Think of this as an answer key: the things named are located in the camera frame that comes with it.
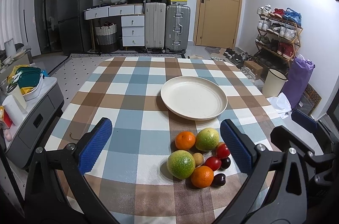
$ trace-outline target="refrigerator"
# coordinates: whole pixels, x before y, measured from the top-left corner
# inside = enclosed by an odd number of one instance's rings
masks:
[[[84,10],[93,6],[93,0],[57,0],[58,23],[62,51],[87,52],[92,48],[90,23]]]

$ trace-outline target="drawer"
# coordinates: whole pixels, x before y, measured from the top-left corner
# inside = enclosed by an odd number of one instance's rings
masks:
[[[45,96],[43,101],[31,113],[28,120],[23,124],[23,128],[18,135],[28,148],[32,148],[36,143],[44,126],[54,113],[54,106],[48,96]]]
[[[114,6],[109,8],[109,15],[134,15],[134,5]]]
[[[122,27],[145,26],[145,16],[144,15],[122,16],[121,26]]]
[[[142,8],[144,7],[144,5],[135,5],[135,14],[142,14]]]
[[[144,36],[123,36],[122,45],[123,46],[145,46],[145,37]]]
[[[108,16],[108,8],[109,7],[95,8],[95,9],[85,11],[85,19],[107,17]]]
[[[144,36],[145,27],[122,27],[122,36]]]

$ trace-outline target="checkered tablecloth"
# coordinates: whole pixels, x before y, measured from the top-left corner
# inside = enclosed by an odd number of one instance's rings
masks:
[[[208,79],[226,93],[227,109],[210,121],[190,121],[165,107],[162,85],[177,76]],[[113,133],[90,173],[88,183],[122,224],[207,223],[230,203],[246,179],[231,158],[226,185],[193,189],[189,180],[173,179],[166,160],[175,136],[197,134],[231,119],[254,143],[271,149],[267,138],[282,119],[260,91],[233,65],[223,61],[176,58],[116,57],[103,61],[90,75],[58,121],[46,150],[77,142],[107,117]],[[71,205],[79,209],[62,172],[59,178]],[[267,177],[262,190],[270,185]]]

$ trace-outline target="gray suitcase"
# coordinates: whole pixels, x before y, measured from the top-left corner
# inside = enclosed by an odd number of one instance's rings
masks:
[[[170,5],[166,9],[165,48],[166,53],[186,53],[189,40],[190,8]]]
[[[163,49],[165,45],[165,3],[146,3],[145,6],[145,47]]]

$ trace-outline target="purple bag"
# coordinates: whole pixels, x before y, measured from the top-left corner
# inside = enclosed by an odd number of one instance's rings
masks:
[[[292,109],[299,103],[315,67],[315,64],[305,60],[302,55],[297,56],[292,62],[288,81],[281,90],[289,100]]]

